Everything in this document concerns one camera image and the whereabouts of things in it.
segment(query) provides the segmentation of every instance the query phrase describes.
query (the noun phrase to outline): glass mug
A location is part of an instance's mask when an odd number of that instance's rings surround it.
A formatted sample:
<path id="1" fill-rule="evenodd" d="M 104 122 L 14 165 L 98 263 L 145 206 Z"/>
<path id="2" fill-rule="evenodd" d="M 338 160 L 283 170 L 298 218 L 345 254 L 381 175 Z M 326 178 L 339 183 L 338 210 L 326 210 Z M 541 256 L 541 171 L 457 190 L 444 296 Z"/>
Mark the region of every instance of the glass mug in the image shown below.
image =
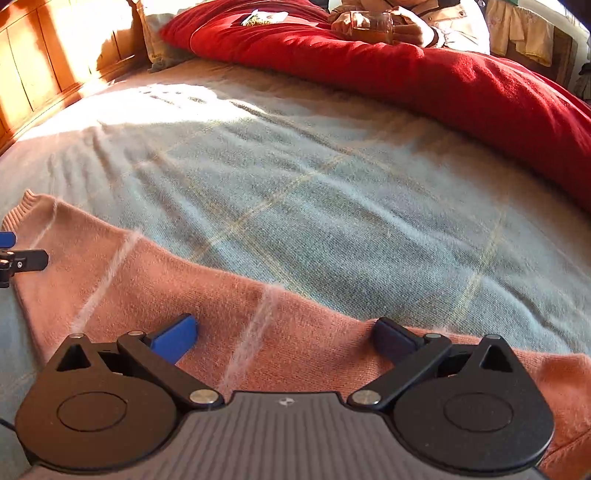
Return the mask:
<path id="1" fill-rule="evenodd" d="M 388 12 L 353 10 L 349 14 L 348 31 L 345 34 L 353 41 L 365 43 L 392 43 L 394 23 Z"/>

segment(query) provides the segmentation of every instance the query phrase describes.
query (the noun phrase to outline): gray gripper housing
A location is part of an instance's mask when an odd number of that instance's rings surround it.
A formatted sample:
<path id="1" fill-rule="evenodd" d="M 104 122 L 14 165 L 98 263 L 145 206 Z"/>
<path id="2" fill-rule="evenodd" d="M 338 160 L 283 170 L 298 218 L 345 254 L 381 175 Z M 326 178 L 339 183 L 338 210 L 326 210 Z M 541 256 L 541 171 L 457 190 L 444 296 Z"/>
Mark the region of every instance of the gray gripper housing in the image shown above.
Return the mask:
<path id="1" fill-rule="evenodd" d="M 70 475 L 34 466 L 22 480 L 459 480 L 407 452 L 385 420 L 335 393 L 238 392 L 195 411 L 168 443 L 120 471 Z M 545 480 L 535 468 L 504 480 Z"/>

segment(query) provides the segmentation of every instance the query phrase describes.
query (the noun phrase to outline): tea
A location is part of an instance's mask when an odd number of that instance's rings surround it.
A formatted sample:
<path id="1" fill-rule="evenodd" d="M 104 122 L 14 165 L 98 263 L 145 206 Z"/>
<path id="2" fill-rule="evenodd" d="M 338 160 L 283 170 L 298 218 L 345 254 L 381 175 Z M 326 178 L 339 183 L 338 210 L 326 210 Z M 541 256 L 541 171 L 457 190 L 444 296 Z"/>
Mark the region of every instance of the tea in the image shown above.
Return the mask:
<path id="1" fill-rule="evenodd" d="M 389 32 L 372 30 L 371 28 L 352 28 L 351 40 L 365 43 L 392 43 Z"/>

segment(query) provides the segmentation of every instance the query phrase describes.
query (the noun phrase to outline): logo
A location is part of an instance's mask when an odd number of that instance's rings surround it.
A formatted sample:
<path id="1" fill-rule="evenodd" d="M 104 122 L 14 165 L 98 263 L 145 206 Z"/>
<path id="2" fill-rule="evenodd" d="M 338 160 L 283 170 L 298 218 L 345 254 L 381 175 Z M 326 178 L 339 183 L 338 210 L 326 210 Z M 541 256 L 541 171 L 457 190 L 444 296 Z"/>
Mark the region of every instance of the logo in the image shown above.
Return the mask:
<path id="1" fill-rule="evenodd" d="M 291 407 L 294 403 L 296 403 L 296 401 L 293 398 L 286 397 L 286 398 L 282 398 L 277 403 L 279 405 L 283 405 L 284 407 Z"/>

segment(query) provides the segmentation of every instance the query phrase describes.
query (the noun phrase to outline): person's hand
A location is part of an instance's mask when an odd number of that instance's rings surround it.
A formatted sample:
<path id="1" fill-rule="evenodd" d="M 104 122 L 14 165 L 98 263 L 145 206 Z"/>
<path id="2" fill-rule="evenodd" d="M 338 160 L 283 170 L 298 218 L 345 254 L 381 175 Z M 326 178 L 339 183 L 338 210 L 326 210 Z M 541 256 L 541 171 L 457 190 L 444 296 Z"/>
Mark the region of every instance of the person's hand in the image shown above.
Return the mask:
<path id="1" fill-rule="evenodd" d="M 360 10 L 360 8 L 357 5 L 339 5 L 330 13 L 329 17 L 326 19 L 326 22 L 332 23 L 337 18 L 339 18 L 341 14 L 345 12 L 351 12 L 353 10 Z"/>
<path id="2" fill-rule="evenodd" d="M 336 21 L 330 26 L 332 31 L 341 33 L 343 35 L 351 34 L 351 17 L 355 22 L 355 28 L 369 27 L 369 20 L 363 15 L 351 15 L 351 12 L 341 13 Z"/>
<path id="3" fill-rule="evenodd" d="M 411 43 L 417 47 L 427 47 L 437 39 L 435 31 L 421 18 L 410 10 L 394 7 L 390 10 L 392 16 L 402 17 L 406 25 L 394 25 L 392 39 L 394 42 Z"/>

